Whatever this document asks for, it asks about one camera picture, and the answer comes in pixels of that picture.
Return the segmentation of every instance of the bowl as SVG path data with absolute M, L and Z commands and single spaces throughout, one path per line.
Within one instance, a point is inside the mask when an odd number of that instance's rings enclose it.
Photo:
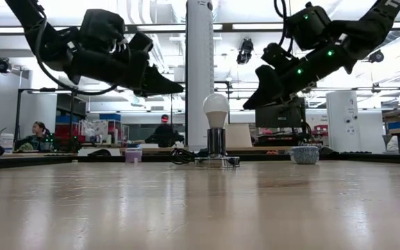
M 291 161 L 297 164 L 312 165 L 319 160 L 319 148 L 315 146 L 300 146 L 291 148 Z

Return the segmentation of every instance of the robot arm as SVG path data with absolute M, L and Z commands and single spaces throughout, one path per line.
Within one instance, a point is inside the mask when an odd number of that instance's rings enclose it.
M 179 84 L 163 77 L 155 65 L 149 66 L 148 53 L 153 47 L 149 37 L 139 32 L 129 43 L 125 42 L 126 28 L 118 14 L 87 10 L 79 30 L 70 27 L 57 31 L 47 23 L 38 0 L 6 0 L 6 3 L 23 26 L 40 67 L 61 87 L 69 88 L 48 74 L 42 63 L 65 72 L 75 84 L 81 76 L 86 76 L 107 82 L 112 89 L 117 86 L 131 89 L 142 97 L 183 91 Z
M 378 0 L 358 21 L 331 21 L 325 10 L 307 4 L 284 23 L 306 56 L 295 58 L 278 44 L 269 44 L 262 59 L 270 64 L 256 70 L 258 89 L 244 109 L 278 105 L 343 67 L 350 74 L 358 60 L 382 44 L 400 11 L 400 0 Z M 346 38 L 339 43 L 342 34 Z

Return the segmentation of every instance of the ceiling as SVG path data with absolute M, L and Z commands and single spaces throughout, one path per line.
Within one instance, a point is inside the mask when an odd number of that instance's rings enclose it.
M 300 11 L 308 0 L 291 0 L 288 11 Z M 315 0 L 313 4 L 326 9 L 331 19 L 358 19 L 373 5 L 375 0 Z M 184 16 L 185 0 L 43 0 L 40 2 L 49 16 L 49 22 L 54 26 L 79 25 L 88 8 L 103 8 L 119 13 L 127 24 L 139 24 L 149 21 L 156 24 L 171 24 L 179 21 Z M 256 0 L 257 4 L 248 7 L 247 0 L 213 0 L 215 6 L 216 23 L 236 22 L 280 22 L 277 17 L 272 0 Z M 19 22 L 11 13 L 4 0 L 0 0 L 0 27 L 19 26 Z M 394 38 L 381 48 L 385 60 L 381 63 L 370 64 L 359 62 L 354 73 L 348 76 L 343 70 L 333 73 L 318 82 L 319 88 L 354 88 L 371 87 L 372 83 L 380 83 L 381 87 L 400 87 L 400 34 L 393 34 Z M 264 64 L 260 59 L 263 48 L 270 42 L 278 42 L 280 33 L 215 33 L 215 80 L 225 81 L 232 78 L 233 87 L 248 89 L 234 91 L 231 94 L 231 108 L 242 109 L 242 104 L 251 95 L 251 91 L 258 86 L 258 79 L 254 70 Z M 165 76 L 174 79 L 174 68 L 183 67 L 185 57 L 182 43 L 177 42 L 179 34 L 151 35 L 154 43 L 160 48 L 161 53 L 152 55 L 152 62 L 159 65 Z M 242 39 L 250 37 L 254 43 L 253 58 L 247 65 L 238 65 L 235 62 Z M 306 54 L 294 48 L 297 56 Z M 36 70 L 37 65 L 23 36 L 0 34 L 0 57 L 9 57 L 15 65 L 25 69 Z M 82 89 L 101 90 L 108 85 L 98 81 L 84 78 Z M 315 91 L 307 94 L 308 104 L 311 107 L 322 107 L 325 104 L 325 94 L 328 91 Z M 359 106 L 369 108 L 382 105 L 395 106 L 399 104 L 400 91 L 382 91 L 372 94 L 371 91 L 359 91 Z M 92 97 L 90 101 L 127 101 L 143 105 L 140 108 L 151 110 L 152 106 L 170 107 L 170 98 L 138 99 L 130 92 L 112 92 L 102 97 Z M 184 96 L 177 97 L 176 109 L 184 109 Z

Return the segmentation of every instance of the white light bulb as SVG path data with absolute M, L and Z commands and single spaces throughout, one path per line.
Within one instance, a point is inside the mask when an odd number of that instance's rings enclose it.
M 224 128 L 229 111 L 228 99 L 222 94 L 210 94 L 203 102 L 203 111 L 208 117 L 209 127 Z

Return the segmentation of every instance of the monitor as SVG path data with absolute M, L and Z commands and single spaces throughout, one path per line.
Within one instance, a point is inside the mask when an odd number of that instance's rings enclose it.
M 305 100 L 296 98 L 288 104 L 256 108 L 258 128 L 301 128 L 305 121 Z

